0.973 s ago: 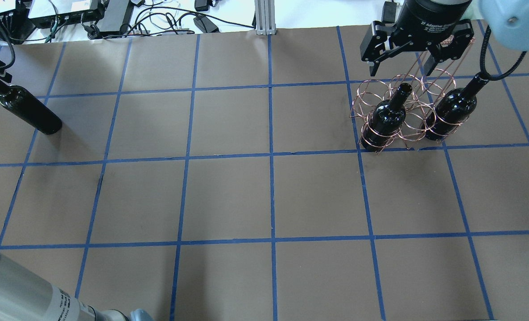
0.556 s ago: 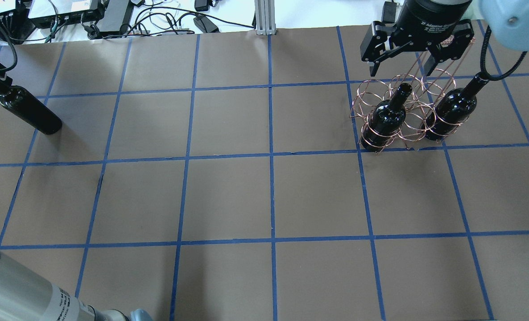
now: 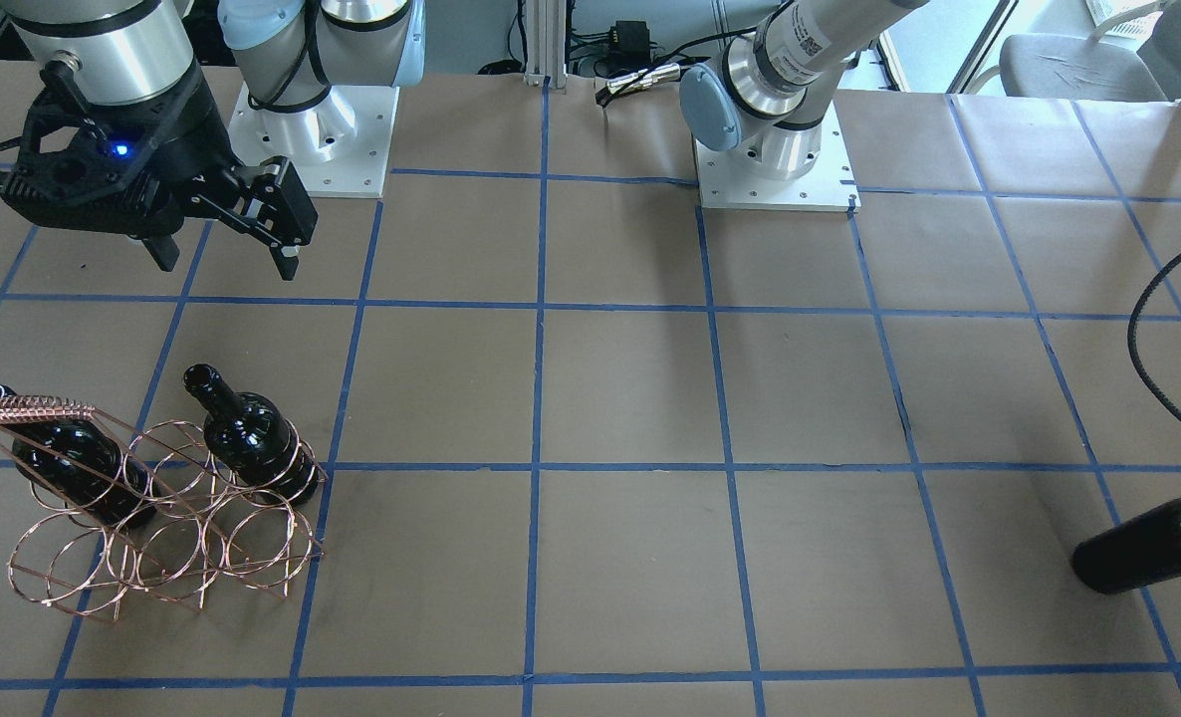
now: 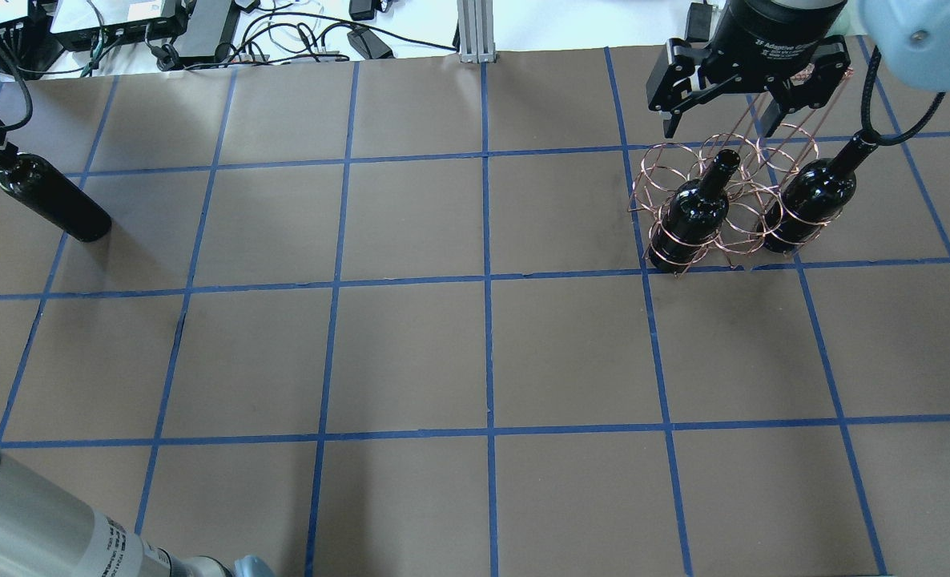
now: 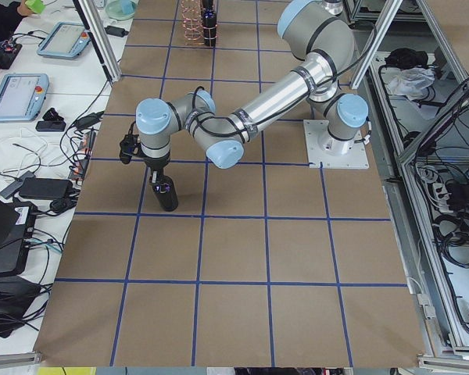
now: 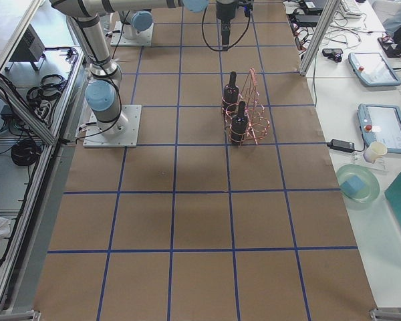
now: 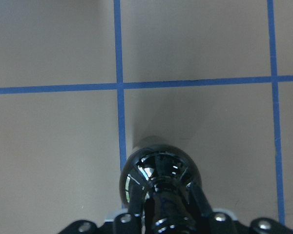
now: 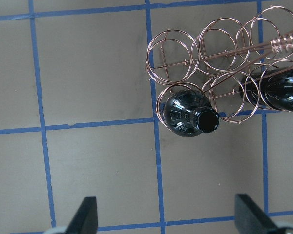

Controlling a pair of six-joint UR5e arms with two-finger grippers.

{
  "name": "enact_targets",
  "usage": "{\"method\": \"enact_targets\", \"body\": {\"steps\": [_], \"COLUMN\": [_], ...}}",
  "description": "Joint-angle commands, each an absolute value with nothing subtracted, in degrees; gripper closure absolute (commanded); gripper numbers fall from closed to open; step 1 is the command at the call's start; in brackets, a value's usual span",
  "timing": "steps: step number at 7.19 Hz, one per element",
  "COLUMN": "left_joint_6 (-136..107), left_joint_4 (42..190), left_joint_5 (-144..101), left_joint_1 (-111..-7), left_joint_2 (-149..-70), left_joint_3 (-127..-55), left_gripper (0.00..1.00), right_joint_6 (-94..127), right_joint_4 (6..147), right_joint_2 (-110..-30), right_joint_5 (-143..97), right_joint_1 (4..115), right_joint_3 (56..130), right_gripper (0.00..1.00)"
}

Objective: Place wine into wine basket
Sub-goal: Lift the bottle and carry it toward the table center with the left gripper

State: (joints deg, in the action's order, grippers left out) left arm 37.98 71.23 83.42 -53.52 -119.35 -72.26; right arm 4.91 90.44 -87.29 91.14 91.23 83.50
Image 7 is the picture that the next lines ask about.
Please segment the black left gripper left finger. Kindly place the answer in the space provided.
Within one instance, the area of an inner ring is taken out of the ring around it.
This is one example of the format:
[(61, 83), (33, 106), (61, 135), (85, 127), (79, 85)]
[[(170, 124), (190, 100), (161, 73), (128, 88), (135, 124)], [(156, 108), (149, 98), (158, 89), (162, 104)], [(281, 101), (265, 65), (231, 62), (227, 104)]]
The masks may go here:
[(129, 185), (123, 189), (123, 204), (127, 212), (115, 217), (112, 225), (114, 234), (141, 234), (142, 217), (146, 196), (146, 185)]

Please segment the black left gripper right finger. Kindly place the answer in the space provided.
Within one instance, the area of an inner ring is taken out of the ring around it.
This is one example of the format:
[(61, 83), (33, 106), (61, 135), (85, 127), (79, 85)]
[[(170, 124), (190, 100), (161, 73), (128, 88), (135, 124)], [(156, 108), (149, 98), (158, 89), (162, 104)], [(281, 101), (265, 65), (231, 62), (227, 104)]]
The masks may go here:
[(237, 229), (230, 216), (224, 212), (214, 212), (201, 186), (192, 182), (188, 189), (189, 224), (187, 234), (235, 234)]

